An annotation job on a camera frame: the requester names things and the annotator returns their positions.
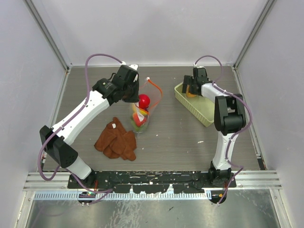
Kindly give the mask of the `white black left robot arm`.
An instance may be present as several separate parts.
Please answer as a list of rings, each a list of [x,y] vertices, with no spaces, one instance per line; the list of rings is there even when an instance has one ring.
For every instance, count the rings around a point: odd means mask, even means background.
[[[121,65],[109,79],[102,78],[89,89],[86,99],[68,116],[49,128],[43,126],[39,133],[41,152],[46,152],[61,168],[73,175],[84,188],[90,188],[96,180],[96,172],[88,166],[72,148],[81,131],[102,111],[122,100],[136,103],[139,100],[138,65]]]

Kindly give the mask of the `red bell pepper toy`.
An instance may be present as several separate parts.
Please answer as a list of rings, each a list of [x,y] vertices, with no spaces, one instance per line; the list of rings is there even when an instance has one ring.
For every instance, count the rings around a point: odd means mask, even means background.
[[[146,116],[139,116],[137,113],[133,113],[132,117],[133,117],[133,121],[137,127],[141,127],[147,121]]]

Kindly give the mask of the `pale green perforated basket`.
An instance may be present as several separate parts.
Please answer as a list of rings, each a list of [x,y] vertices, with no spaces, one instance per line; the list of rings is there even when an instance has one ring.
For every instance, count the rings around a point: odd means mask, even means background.
[[[214,123],[214,103],[202,96],[188,98],[182,93],[182,83],[174,88],[175,98],[205,127]]]

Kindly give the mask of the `green leafy vegetable toy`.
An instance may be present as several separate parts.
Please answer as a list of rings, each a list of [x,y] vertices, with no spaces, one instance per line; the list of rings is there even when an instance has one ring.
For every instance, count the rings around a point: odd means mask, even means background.
[[[131,120],[131,126],[132,126],[133,131],[134,131],[135,133],[142,133],[143,131],[146,130],[148,124],[147,124],[147,123],[144,123],[144,124],[142,124],[141,126],[137,126],[136,123],[135,123],[135,121],[134,121],[134,120]]]

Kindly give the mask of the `yellow banana toy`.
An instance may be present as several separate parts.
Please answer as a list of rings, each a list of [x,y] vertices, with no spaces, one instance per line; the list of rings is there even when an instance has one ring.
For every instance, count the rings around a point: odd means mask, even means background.
[[[146,110],[143,110],[143,109],[138,109],[137,107],[133,107],[133,111],[135,113],[139,113],[143,116],[147,116],[149,114],[149,112],[147,112]]]

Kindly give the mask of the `red apple toy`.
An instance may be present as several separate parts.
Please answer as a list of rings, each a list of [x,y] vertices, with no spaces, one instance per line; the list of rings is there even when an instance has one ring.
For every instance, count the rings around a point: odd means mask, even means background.
[[[145,109],[145,108],[148,108],[149,105],[150,105],[150,98],[148,95],[146,94],[140,94],[139,95],[139,107],[141,109]]]

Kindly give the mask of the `peach toy fruit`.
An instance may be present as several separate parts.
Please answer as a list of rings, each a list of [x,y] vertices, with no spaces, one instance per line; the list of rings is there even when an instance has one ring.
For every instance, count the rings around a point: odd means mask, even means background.
[[[196,94],[192,94],[190,91],[189,91],[189,86],[187,86],[187,89],[186,89],[186,97],[187,98],[194,98],[196,97],[197,95]]]

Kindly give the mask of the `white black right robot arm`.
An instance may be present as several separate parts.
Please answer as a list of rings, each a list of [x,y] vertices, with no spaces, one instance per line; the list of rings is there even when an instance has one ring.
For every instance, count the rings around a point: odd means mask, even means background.
[[[234,144],[247,123],[243,96],[218,87],[209,80],[203,66],[195,66],[192,76],[184,76],[182,92],[202,96],[214,103],[214,125],[218,131],[218,142],[207,180],[213,187],[219,187],[230,179]]]

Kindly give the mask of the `clear zip top bag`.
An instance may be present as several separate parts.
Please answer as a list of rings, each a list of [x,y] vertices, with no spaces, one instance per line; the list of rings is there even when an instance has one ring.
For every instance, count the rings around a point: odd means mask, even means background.
[[[148,127],[151,116],[163,98],[162,89],[149,77],[139,87],[139,102],[130,104],[130,124],[135,133],[142,133]]]

